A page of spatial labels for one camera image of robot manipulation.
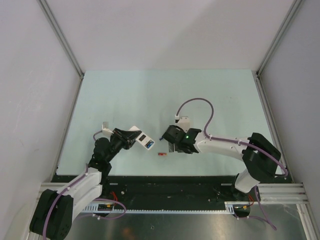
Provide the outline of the white remote control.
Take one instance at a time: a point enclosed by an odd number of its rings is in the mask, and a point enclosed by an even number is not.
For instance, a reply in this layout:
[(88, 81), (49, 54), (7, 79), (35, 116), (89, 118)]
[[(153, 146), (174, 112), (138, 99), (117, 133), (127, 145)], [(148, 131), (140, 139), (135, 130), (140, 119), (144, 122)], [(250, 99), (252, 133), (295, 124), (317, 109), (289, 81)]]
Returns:
[[(132, 126), (129, 131), (138, 131), (140, 130), (138, 127), (136, 126)], [(137, 137), (137, 139), (135, 140), (137, 143), (139, 143), (140, 145), (142, 145), (146, 150), (150, 150), (154, 145), (155, 145), (155, 141), (150, 138), (147, 134), (145, 134), (142, 130), (141, 134)], [(154, 144), (150, 147), (150, 148), (146, 148), (145, 145), (149, 142), (149, 141), (153, 141)]]

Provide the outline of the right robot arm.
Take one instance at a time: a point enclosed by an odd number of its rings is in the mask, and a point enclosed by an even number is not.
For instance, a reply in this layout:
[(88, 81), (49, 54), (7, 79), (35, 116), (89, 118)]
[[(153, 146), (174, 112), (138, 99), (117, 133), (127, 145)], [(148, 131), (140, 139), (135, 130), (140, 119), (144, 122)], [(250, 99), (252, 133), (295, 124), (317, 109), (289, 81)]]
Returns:
[(280, 175), (281, 153), (260, 133), (254, 132), (248, 138), (221, 138), (210, 136), (203, 130), (183, 130), (170, 125), (162, 135), (175, 152), (185, 154), (214, 153), (240, 160), (245, 170), (239, 173), (230, 188), (231, 196), (242, 201), (259, 183), (270, 181)]

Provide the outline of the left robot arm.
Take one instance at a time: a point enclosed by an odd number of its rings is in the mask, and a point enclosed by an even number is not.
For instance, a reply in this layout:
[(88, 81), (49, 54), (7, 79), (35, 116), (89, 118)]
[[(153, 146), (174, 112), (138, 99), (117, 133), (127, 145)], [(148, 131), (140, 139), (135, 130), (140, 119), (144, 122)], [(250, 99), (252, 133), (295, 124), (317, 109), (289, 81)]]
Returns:
[(93, 200), (105, 200), (111, 188), (105, 184), (111, 171), (111, 160), (121, 151), (129, 150), (146, 135), (133, 126), (130, 130), (105, 128), (104, 137), (95, 139), (92, 157), (82, 174), (57, 190), (46, 189), (40, 195), (29, 230), (43, 239), (63, 240), (73, 221)]

